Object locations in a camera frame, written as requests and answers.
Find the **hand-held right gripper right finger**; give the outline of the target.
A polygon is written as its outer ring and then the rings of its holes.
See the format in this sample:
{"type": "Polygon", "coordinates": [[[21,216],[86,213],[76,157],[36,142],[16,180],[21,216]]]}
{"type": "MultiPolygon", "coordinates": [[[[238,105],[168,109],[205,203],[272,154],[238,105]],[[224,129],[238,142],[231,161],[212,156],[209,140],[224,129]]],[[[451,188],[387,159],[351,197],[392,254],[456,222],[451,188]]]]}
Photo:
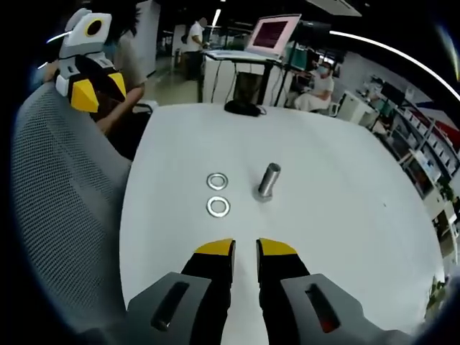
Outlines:
{"type": "Polygon", "coordinates": [[[270,344],[410,344],[383,330],[360,302],[322,274],[311,274],[288,244],[256,241],[259,305],[270,344]]]}

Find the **person's left hand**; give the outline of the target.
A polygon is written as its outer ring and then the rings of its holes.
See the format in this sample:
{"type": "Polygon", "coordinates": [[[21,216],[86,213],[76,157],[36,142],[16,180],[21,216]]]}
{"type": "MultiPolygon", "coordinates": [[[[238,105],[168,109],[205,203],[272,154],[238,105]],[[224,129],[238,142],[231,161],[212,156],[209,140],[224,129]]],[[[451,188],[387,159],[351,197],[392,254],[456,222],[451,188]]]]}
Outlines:
{"type": "Polygon", "coordinates": [[[55,79],[55,74],[58,72],[59,61],[55,60],[52,63],[47,63],[44,67],[44,75],[42,78],[43,83],[53,81],[55,79]]]}

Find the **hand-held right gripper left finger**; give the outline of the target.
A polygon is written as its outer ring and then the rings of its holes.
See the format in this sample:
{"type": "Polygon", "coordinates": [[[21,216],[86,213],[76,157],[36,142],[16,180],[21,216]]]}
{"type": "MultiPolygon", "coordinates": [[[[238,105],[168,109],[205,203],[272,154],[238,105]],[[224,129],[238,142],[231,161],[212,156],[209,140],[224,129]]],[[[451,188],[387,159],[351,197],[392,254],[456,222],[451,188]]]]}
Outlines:
{"type": "Polygon", "coordinates": [[[236,241],[194,251],[181,272],[169,272],[132,298],[128,344],[220,344],[231,305],[236,241]]]}

